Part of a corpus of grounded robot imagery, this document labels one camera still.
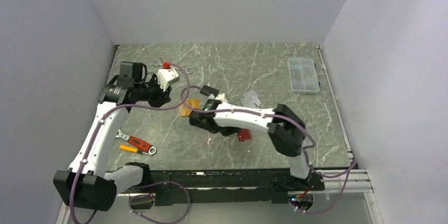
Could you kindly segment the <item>stack of silver cards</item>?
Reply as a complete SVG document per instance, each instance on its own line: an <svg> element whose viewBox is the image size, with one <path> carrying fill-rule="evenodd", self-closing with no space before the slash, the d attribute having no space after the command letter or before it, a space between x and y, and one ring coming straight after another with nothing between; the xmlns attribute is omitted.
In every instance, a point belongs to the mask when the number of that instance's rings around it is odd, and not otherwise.
<svg viewBox="0 0 448 224"><path fill-rule="evenodd" d="M240 102L243 107L247 108L260 108L262 105L258 95L253 90L243 93L242 98L240 98Z"/></svg>

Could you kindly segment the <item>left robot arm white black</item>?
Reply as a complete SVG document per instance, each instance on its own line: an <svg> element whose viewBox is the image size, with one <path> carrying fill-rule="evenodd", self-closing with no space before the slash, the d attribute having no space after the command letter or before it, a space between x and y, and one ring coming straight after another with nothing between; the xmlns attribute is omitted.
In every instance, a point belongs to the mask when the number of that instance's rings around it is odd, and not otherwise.
<svg viewBox="0 0 448 224"><path fill-rule="evenodd" d="M91 129L66 171L56 171L53 184L69 207L107 211L116 195L133 187L138 192L152 185L151 170L144 163L130 162L107 173L106 164L116 135L126 121L131 105L146 101L160 108L170 102L171 84L179 79L172 68L160 68L147 78L147 66L122 62L119 74L102 88Z"/></svg>

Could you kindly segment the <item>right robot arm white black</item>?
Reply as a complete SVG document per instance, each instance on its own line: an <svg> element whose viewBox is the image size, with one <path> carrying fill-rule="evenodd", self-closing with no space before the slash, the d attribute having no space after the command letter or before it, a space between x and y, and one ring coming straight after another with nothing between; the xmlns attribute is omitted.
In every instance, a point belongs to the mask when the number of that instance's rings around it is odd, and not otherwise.
<svg viewBox="0 0 448 224"><path fill-rule="evenodd" d="M223 136L236 134L242 129L263 132L269 136L277 152L286 156L293 187L303 190L311 184L310 168L302 146L304 139L311 136L305 123L286 105L257 109L209 99L202 109L191 111L189 123Z"/></svg>

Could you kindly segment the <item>red leather card holder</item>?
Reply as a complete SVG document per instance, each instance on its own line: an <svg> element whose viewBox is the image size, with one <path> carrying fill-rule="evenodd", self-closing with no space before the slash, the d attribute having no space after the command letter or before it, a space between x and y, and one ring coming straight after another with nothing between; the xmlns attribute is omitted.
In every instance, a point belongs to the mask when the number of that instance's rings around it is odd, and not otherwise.
<svg viewBox="0 0 448 224"><path fill-rule="evenodd" d="M241 130L239 130L239 132L237 133L237 136L238 136L238 141L239 142L244 142L244 141L252 139L250 130L248 130L248 129L241 129Z"/></svg>

